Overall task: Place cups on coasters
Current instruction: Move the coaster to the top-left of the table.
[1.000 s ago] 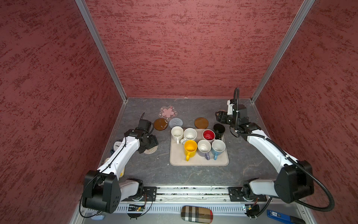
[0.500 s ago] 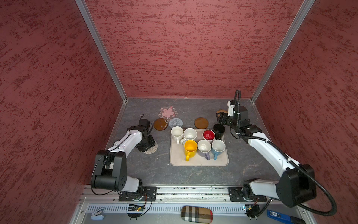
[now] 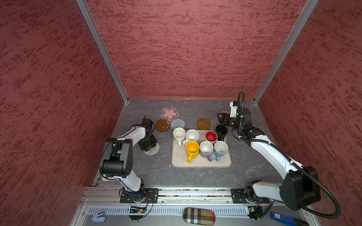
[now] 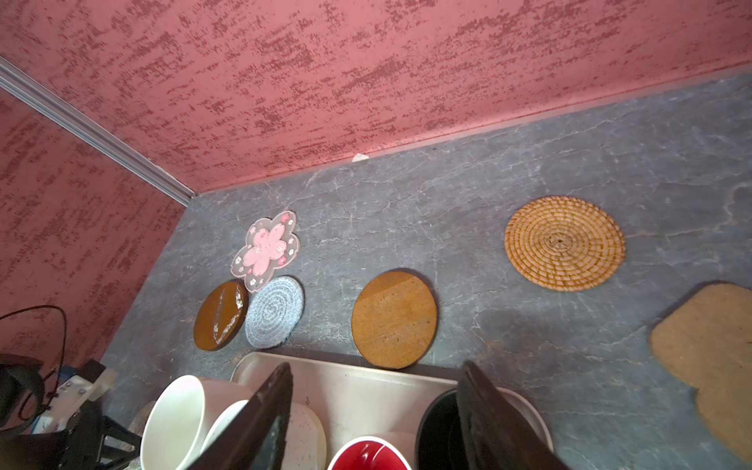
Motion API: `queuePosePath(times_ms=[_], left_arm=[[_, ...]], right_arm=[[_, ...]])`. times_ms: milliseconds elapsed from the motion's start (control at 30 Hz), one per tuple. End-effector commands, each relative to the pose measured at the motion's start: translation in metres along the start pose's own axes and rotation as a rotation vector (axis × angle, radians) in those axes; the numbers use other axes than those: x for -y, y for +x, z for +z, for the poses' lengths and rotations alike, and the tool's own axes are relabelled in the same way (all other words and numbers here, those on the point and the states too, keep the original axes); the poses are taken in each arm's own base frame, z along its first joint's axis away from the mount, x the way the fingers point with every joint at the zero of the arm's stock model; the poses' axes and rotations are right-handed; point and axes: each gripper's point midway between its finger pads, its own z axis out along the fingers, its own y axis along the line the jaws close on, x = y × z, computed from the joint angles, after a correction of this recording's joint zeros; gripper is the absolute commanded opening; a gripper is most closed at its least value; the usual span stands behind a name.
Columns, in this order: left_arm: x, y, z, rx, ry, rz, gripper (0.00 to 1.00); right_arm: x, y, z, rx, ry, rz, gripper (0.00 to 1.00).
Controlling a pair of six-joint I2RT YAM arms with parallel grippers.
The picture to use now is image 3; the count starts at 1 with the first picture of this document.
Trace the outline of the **pink flower coaster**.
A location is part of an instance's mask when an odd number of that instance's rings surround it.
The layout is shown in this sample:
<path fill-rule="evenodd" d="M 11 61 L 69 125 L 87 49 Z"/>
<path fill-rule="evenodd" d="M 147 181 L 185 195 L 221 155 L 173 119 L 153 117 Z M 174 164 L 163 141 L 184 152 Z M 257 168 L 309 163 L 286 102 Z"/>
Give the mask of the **pink flower coaster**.
<path fill-rule="evenodd" d="M 177 108 L 170 107 L 170 108 L 163 108 L 162 114 L 160 115 L 160 118 L 163 120 L 167 120 L 168 122 L 172 122 L 176 118 L 180 116 L 180 113 L 177 111 Z"/>

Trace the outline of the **brown cork round coaster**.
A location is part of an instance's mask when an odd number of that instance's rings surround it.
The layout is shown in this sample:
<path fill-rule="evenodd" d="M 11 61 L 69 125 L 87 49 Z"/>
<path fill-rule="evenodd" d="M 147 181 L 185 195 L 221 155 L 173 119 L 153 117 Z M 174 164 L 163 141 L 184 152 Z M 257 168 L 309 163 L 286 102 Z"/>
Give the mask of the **brown cork round coaster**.
<path fill-rule="evenodd" d="M 197 121 L 197 128 L 199 130 L 209 130 L 211 128 L 210 120 L 206 118 L 201 118 Z"/>

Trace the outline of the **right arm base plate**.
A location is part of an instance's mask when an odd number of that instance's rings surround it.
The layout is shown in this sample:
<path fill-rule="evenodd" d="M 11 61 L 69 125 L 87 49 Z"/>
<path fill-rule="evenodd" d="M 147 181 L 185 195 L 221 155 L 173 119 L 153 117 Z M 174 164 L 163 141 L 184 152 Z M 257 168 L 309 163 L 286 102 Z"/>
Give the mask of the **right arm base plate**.
<path fill-rule="evenodd" d="M 232 188 L 231 189 L 231 197 L 233 203 L 236 204 L 269 204 L 271 201 L 268 198 L 257 198 L 255 201 L 248 201 L 245 194 L 245 189 L 241 188 Z"/>

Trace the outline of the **beige spiral round coaster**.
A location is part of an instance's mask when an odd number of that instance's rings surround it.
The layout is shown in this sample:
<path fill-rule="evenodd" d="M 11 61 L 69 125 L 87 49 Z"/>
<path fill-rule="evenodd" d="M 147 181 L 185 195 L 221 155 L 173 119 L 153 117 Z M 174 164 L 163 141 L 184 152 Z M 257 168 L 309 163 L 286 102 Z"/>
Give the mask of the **beige spiral round coaster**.
<path fill-rule="evenodd" d="M 156 143 L 156 145 L 150 149 L 144 151 L 146 155 L 155 155 L 159 151 L 160 145 Z"/>

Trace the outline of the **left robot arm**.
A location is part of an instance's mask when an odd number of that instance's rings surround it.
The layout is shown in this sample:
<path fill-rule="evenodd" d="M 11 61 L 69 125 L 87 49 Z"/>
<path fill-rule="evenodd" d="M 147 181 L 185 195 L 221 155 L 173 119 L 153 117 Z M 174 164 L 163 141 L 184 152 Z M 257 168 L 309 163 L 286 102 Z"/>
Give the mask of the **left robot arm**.
<path fill-rule="evenodd" d="M 136 124 L 125 134 L 109 138 L 104 144 L 100 175 L 106 180 L 118 181 L 135 203 L 148 202 L 148 196 L 143 180 L 133 171 L 133 147 L 138 144 L 143 151 L 156 147 L 153 131 L 153 124 Z"/>

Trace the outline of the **grey woven round coaster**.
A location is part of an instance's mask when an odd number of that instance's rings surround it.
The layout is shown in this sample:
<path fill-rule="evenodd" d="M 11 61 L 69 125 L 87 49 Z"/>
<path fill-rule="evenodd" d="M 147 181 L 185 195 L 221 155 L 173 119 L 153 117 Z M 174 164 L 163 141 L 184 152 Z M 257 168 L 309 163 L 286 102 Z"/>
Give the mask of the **grey woven round coaster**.
<path fill-rule="evenodd" d="M 185 122 L 181 119 L 175 119 L 171 122 L 171 128 L 173 130 L 177 129 L 177 128 L 184 128 L 185 127 Z"/>

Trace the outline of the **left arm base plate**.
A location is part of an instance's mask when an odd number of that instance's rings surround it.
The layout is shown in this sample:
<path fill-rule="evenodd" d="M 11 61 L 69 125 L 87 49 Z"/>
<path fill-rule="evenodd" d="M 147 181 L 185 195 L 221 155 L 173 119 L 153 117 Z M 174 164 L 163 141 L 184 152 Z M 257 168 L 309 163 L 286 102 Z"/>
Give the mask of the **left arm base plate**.
<path fill-rule="evenodd" d="M 119 190 L 120 203 L 157 203 L 159 189 L 146 188 L 141 195 L 140 192 L 129 192 L 125 189 Z"/>

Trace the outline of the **dark brown glossy coaster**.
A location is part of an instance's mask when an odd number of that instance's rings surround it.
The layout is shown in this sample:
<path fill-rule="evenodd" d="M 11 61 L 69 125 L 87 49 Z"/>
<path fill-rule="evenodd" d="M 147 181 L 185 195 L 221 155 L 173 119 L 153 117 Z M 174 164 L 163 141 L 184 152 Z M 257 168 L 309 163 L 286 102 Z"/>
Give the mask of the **dark brown glossy coaster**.
<path fill-rule="evenodd" d="M 155 128 L 159 132 L 166 132 L 170 128 L 170 122 L 166 119 L 158 120 L 155 124 Z"/>

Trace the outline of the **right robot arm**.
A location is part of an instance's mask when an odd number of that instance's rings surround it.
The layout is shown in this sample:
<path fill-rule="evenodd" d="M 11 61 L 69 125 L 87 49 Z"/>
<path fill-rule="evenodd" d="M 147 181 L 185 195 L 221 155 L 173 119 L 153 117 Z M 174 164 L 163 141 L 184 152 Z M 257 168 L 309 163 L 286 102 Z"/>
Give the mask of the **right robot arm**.
<path fill-rule="evenodd" d="M 296 211 L 320 201 L 320 187 L 315 182 L 318 179 L 317 171 L 281 153 L 261 129 L 253 126 L 251 112 L 247 108 L 240 110 L 233 106 L 232 114 L 218 113 L 217 117 L 221 125 L 231 127 L 240 140 L 259 152 L 283 179 L 282 183 L 250 182 L 244 191 L 249 202 L 265 197 L 282 202 Z"/>

